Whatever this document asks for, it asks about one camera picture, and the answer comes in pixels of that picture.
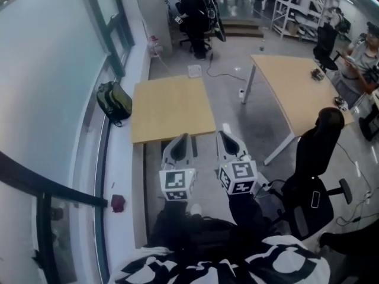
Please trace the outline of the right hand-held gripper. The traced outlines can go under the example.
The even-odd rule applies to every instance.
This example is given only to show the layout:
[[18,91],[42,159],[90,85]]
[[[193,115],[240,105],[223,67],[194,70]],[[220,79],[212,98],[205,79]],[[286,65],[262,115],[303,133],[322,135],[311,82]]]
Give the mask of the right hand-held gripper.
[[[227,194],[251,193],[257,182],[257,168],[253,160],[242,161],[248,156],[246,144],[232,133],[223,130],[217,133],[218,158],[222,163],[219,167],[218,179]],[[234,156],[240,160],[230,160]]]

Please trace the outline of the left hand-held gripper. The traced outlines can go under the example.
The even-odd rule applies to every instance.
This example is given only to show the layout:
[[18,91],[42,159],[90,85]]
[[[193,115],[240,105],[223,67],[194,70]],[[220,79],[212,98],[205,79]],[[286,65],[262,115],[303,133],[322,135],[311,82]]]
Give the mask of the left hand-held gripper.
[[167,201],[191,199],[196,181],[191,136],[185,133],[171,140],[163,150],[162,161],[159,180],[165,199]]

